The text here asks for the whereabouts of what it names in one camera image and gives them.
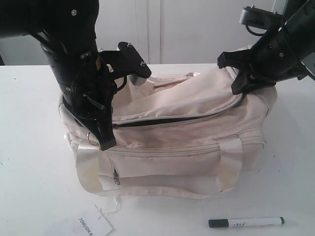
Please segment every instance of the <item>canvas bag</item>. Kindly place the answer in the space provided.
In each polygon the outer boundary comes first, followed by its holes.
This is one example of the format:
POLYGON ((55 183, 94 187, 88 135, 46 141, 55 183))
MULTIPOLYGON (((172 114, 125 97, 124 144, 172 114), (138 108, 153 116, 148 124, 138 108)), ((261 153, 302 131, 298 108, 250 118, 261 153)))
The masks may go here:
POLYGON ((82 186, 100 196, 202 199, 216 176, 216 192, 232 189, 241 170, 254 168, 277 99, 275 88, 233 95, 237 73, 213 68, 155 76, 139 87, 129 81, 112 103, 117 146, 106 151, 60 103, 82 186))

